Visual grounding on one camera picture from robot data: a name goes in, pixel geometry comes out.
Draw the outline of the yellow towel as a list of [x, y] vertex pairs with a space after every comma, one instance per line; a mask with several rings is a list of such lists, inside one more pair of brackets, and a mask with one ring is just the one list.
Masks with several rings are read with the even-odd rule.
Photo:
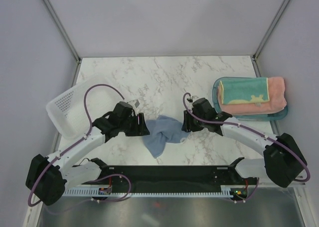
[[268, 78], [240, 78], [219, 81], [223, 105], [261, 104], [270, 101]]

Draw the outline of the blue towel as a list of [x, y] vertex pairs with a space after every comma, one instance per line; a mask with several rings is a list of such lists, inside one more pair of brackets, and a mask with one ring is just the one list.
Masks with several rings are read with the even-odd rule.
[[158, 158], [164, 152], [167, 143], [183, 143], [189, 136], [182, 131], [182, 123], [172, 117], [159, 115], [157, 119], [146, 120], [150, 132], [142, 140], [153, 158]]

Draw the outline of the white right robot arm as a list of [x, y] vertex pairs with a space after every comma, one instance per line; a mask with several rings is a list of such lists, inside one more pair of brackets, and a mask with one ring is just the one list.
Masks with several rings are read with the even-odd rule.
[[246, 178], [266, 178], [286, 188], [293, 181], [305, 183], [310, 179], [307, 162], [291, 135], [274, 135], [256, 130], [229, 113], [218, 113], [207, 99], [189, 93], [183, 96], [183, 105], [183, 131], [207, 129], [238, 141], [261, 155], [259, 159], [236, 159], [232, 163], [233, 169], [228, 171], [231, 183], [240, 184]]

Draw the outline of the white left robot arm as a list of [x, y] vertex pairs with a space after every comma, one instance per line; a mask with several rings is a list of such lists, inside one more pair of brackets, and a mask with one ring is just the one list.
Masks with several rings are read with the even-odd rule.
[[46, 157], [40, 154], [35, 156], [26, 179], [31, 194], [50, 206], [70, 188], [93, 182], [105, 184], [109, 179], [106, 163], [99, 158], [83, 165], [77, 162], [120, 132], [125, 136], [149, 135], [143, 113], [136, 113], [138, 106], [138, 100], [128, 103], [120, 101], [113, 111], [91, 121], [88, 133], [75, 144]]

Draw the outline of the pink towel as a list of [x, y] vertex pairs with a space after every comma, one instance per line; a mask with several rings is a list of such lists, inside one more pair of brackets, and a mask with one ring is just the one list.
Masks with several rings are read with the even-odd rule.
[[282, 77], [223, 78], [216, 92], [221, 110], [232, 115], [274, 114], [287, 105]]

